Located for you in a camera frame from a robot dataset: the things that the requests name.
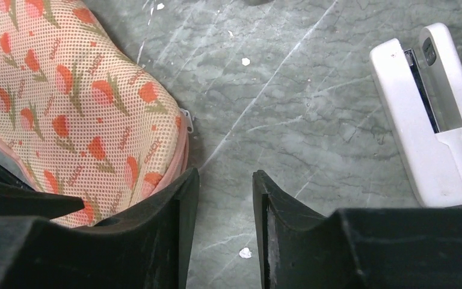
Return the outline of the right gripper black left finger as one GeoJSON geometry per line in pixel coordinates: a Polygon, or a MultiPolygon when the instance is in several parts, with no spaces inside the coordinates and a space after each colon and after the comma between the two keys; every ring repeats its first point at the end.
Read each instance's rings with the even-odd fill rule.
{"type": "Polygon", "coordinates": [[[94,226],[0,216],[0,288],[184,288],[199,189],[190,168],[94,226]]]}

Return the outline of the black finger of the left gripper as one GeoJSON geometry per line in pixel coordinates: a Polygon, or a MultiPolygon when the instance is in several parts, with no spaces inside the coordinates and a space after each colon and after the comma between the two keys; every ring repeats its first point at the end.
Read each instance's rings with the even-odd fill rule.
{"type": "Polygon", "coordinates": [[[35,191],[0,165],[0,216],[56,219],[84,208],[80,197],[35,191]]]}

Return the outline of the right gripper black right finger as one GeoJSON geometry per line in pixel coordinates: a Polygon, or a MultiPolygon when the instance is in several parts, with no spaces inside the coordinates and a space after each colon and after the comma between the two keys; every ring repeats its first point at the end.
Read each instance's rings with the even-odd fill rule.
{"type": "Polygon", "coordinates": [[[462,288],[462,209],[341,208],[326,217],[253,174],[263,288],[462,288]]]}

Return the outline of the pink floral mesh laundry bag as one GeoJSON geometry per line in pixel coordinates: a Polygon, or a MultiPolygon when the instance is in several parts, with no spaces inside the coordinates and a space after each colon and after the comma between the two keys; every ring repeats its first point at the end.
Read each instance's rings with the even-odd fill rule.
{"type": "Polygon", "coordinates": [[[0,1],[0,150],[34,189],[82,198],[57,223],[93,226],[185,171],[188,125],[82,1],[0,1]]]}

